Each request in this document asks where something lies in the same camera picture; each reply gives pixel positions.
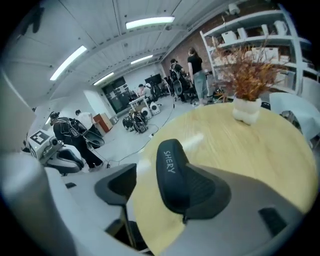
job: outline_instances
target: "white shirt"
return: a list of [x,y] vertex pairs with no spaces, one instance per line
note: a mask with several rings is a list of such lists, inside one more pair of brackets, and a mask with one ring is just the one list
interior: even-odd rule
[[143,90],[138,91],[139,96],[141,97],[142,95],[145,95],[146,97],[151,97],[151,90],[148,87],[144,87]]
[[87,130],[93,125],[93,118],[89,112],[81,112],[75,119],[79,120]]

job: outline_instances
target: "round wooden table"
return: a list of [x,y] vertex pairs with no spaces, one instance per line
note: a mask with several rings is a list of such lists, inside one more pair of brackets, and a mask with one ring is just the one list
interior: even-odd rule
[[141,153],[133,210],[141,235],[155,254],[163,252],[184,230],[181,215],[161,199],[156,155],[159,144],[178,139],[191,164],[215,167],[258,179],[307,213],[317,196],[313,153],[303,135],[283,117],[261,108],[249,126],[232,116],[233,103],[199,107],[161,128]]

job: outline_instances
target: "computer monitor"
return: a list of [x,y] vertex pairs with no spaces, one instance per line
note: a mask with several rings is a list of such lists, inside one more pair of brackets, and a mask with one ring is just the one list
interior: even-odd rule
[[150,82],[153,82],[155,83],[156,85],[160,84],[162,81],[162,78],[161,78],[161,75],[160,74],[156,74],[156,75],[153,75],[151,77],[148,77],[147,79],[145,79],[145,82],[146,83],[149,83]]

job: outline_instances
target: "white flower pot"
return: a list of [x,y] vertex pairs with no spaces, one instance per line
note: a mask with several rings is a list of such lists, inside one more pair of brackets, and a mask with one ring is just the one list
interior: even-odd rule
[[243,121],[247,125],[252,125],[257,121],[261,106],[260,98],[255,101],[234,98],[233,105],[232,115],[234,119]]

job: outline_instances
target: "potted plant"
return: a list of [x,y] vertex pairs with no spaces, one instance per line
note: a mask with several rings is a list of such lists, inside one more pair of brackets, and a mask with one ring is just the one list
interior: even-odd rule
[[225,81],[226,93],[232,92],[235,96],[233,117],[248,125],[259,117],[260,95],[277,84],[278,70],[272,59],[266,58],[265,45],[266,41],[260,48],[241,45],[223,50],[217,47],[212,53],[215,54],[213,59],[221,65],[217,74]]

